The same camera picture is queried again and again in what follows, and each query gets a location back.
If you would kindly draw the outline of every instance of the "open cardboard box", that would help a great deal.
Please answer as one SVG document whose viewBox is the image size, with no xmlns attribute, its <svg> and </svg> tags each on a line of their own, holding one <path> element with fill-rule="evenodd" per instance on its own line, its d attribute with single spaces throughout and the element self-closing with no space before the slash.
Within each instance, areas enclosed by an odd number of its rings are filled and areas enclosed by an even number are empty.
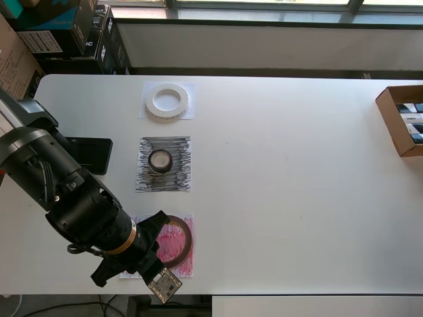
<svg viewBox="0 0 423 317">
<path fill-rule="evenodd" d="M 423 155 L 423 144 L 414 143 L 397 106 L 395 106 L 395 104 L 404 103 L 423 103 L 423 86 L 387 87 L 376 98 L 376 104 L 381 111 L 400 157 L 417 157 Z"/>
</svg>

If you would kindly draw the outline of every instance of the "black box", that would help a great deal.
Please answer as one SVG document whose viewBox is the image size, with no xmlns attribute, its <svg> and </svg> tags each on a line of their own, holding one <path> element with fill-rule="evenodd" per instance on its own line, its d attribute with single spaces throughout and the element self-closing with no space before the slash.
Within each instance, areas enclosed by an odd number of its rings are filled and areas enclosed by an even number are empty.
<svg viewBox="0 0 423 317">
<path fill-rule="evenodd" d="M 96 4 L 97 0 L 41 0 L 9 23 L 37 58 L 82 55 Z"/>
<path fill-rule="evenodd" d="M 109 41 L 114 60 L 118 67 L 121 69 L 122 74 L 128 73 L 128 68 L 131 67 L 128 54 L 125 50 L 125 45 L 120 36 L 120 32 L 112 14 L 112 9 L 108 5 L 97 5 L 95 15 L 91 28 L 102 30 Z"/>
<path fill-rule="evenodd" d="M 116 25 L 113 24 L 113 13 L 110 5 L 97 5 L 91 29 L 103 31 L 106 39 L 111 42 L 112 31 L 114 31 L 115 27 Z"/>
<path fill-rule="evenodd" d="M 81 57 L 41 59 L 47 74 L 119 74 L 112 50 L 103 31 L 91 30 Z"/>
</svg>

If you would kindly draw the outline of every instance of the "black tape roll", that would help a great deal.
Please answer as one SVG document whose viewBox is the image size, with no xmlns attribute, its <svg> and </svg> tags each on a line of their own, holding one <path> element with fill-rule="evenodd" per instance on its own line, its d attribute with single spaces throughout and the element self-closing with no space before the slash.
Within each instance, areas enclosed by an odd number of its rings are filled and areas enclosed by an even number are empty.
<svg viewBox="0 0 423 317">
<path fill-rule="evenodd" d="M 154 160 L 159 155 L 161 155 L 162 157 L 165 157 L 168 160 L 168 162 L 163 165 L 163 163 L 160 162 L 160 159 L 159 159 L 159 162 L 161 163 L 161 165 L 155 164 Z M 151 152 L 151 154 L 148 156 L 148 165 L 150 166 L 150 168 L 154 172 L 164 174 L 164 173 L 170 171 L 171 168 L 172 168 L 172 165 L 173 165 L 172 155 L 166 150 L 162 150 L 162 149 L 155 150 L 155 151 Z"/>
<path fill-rule="evenodd" d="M 185 235 L 185 245 L 180 254 L 173 260 L 169 262 L 163 262 L 163 264 L 168 268 L 172 269 L 174 267 L 178 267 L 180 264 L 184 263 L 185 260 L 190 256 L 191 249 L 192 249 L 192 233 L 190 227 L 183 221 L 181 218 L 175 216 L 169 216 L 171 220 L 169 225 L 175 225 L 181 228 Z"/>
</svg>

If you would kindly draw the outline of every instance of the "wall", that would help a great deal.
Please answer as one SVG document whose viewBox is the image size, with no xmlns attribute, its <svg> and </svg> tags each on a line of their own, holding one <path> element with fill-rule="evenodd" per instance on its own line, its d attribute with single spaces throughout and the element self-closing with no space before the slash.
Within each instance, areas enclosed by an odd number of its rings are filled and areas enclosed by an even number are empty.
<svg viewBox="0 0 423 317">
<path fill-rule="evenodd" d="M 119 24 L 134 67 L 423 70 L 423 31 Z"/>
</svg>

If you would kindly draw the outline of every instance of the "brown tape roll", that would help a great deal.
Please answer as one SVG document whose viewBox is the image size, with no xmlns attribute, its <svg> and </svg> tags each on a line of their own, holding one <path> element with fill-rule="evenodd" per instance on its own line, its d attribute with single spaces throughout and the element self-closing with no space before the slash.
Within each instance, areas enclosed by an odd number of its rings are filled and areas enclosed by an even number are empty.
<svg viewBox="0 0 423 317">
<path fill-rule="evenodd" d="M 178 226 L 185 235 L 185 245 L 181 253 L 175 259 L 169 262 L 163 262 L 163 264 L 168 269 L 173 269 L 174 267 L 178 267 L 180 264 L 184 263 L 185 260 L 190 255 L 191 249 L 192 249 L 192 233 L 191 233 L 190 227 L 188 227 L 185 221 L 183 221 L 181 218 L 178 218 L 175 216 L 168 216 L 168 217 L 171 220 L 169 225 Z"/>
</svg>

